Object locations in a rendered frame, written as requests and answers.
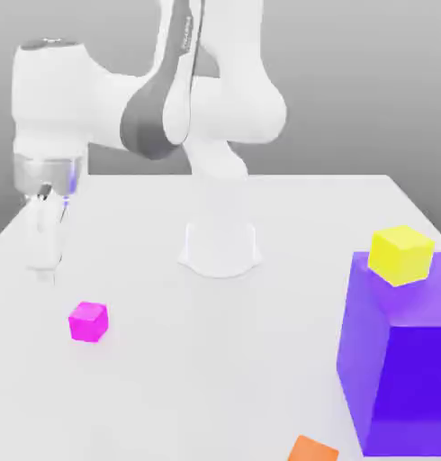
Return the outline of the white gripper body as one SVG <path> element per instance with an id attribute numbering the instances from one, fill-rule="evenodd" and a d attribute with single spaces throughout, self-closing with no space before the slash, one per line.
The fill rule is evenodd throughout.
<path id="1" fill-rule="evenodd" d="M 66 201 L 63 196 L 32 196 L 27 203 L 25 262 L 30 269 L 55 270 L 65 245 Z"/>

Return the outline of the small magenta cube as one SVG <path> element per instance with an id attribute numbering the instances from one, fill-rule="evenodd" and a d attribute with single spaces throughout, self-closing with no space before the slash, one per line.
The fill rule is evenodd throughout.
<path id="1" fill-rule="evenodd" d="M 109 318 L 105 304 L 81 302 L 68 316 L 73 340 L 96 343 L 108 330 Z"/>

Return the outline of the small orange cube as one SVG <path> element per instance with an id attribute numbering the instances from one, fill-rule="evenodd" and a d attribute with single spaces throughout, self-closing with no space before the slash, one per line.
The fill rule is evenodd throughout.
<path id="1" fill-rule="evenodd" d="M 338 461 L 338 456 L 337 449 L 300 435 L 287 461 Z"/>

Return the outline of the small yellow cube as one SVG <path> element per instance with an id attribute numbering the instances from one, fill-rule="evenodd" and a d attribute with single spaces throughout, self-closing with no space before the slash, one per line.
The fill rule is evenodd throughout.
<path id="1" fill-rule="evenodd" d="M 408 225 L 373 233 L 367 266 L 393 287 L 428 278 L 435 242 Z"/>

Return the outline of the large purple box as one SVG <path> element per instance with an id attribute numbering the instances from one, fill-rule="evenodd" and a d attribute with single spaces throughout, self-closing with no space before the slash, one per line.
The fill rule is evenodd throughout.
<path id="1" fill-rule="evenodd" d="M 393 287 L 353 255 L 337 373 L 365 456 L 441 456 L 441 252 Z"/>

